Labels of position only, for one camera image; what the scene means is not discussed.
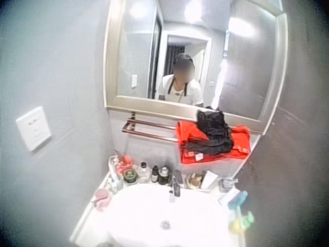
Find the sink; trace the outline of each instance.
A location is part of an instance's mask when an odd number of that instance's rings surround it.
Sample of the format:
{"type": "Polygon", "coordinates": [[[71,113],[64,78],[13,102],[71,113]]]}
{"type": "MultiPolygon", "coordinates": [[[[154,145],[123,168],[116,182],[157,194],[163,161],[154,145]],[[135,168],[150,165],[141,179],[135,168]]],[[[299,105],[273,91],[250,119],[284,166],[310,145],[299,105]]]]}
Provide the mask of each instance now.
{"type": "Polygon", "coordinates": [[[124,247],[219,247],[229,245],[226,209],[217,198],[170,187],[137,184],[119,191],[104,212],[107,231],[124,247]]]}

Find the ceiling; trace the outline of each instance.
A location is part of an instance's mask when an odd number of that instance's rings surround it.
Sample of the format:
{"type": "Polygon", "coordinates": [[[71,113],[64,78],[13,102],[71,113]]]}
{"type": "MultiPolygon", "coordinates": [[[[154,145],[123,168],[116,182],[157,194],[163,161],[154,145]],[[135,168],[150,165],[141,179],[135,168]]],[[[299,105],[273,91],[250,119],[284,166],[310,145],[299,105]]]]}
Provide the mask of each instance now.
{"type": "MultiPolygon", "coordinates": [[[[159,0],[164,21],[190,24],[185,18],[185,7],[191,0],[159,0]]],[[[226,31],[230,19],[231,0],[199,0],[202,5],[202,21],[193,23],[226,31]]]]}

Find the mirror frame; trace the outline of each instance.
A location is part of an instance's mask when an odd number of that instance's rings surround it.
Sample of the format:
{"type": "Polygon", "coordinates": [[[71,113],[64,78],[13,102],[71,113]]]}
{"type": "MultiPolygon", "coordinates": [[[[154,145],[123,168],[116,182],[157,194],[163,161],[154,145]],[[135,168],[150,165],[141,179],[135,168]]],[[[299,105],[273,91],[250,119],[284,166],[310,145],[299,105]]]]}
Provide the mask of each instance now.
{"type": "MultiPolygon", "coordinates": [[[[245,0],[254,3],[276,17],[276,43],[271,80],[259,119],[225,114],[230,126],[245,125],[251,131],[265,134],[278,105],[284,83],[288,56],[288,24],[286,13],[268,0],[245,0]]],[[[109,109],[137,112],[145,115],[196,121],[198,108],[174,102],[122,96],[117,94],[119,48],[125,0],[111,0],[103,54],[104,106],[109,109]]]]}

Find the dark bottle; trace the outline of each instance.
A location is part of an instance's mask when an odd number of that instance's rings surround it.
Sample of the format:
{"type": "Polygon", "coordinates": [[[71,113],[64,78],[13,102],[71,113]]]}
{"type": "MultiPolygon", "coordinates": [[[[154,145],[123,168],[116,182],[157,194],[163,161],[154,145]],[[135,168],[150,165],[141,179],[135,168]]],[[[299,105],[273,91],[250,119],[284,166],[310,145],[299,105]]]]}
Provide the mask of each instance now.
{"type": "Polygon", "coordinates": [[[159,168],[157,166],[154,166],[152,169],[151,181],[153,183],[158,182],[158,177],[159,177],[159,168]]]}
{"type": "Polygon", "coordinates": [[[159,171],[158,183],[161,185],[166,185],[169,182],[169,169],[164,166],[159,171]]]}

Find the white shirt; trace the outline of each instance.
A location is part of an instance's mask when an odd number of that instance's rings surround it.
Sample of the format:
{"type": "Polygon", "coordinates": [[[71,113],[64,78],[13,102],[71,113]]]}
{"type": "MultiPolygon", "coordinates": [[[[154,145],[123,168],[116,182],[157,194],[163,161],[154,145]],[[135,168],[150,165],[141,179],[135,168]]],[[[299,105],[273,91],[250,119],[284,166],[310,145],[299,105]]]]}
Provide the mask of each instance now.
{"type": "Polygon", "coordinates": [[[166,101],[190,105],[202,104],[204,102],[200,84],[194,79],[187,84],[186,96],[184,96],[184,89],[176,91],[174,86],[171,87],[171,91],[168,94],[173,79],[174,75],[163,77],[158,89],[159,95],[163,95],[166,101]]]}

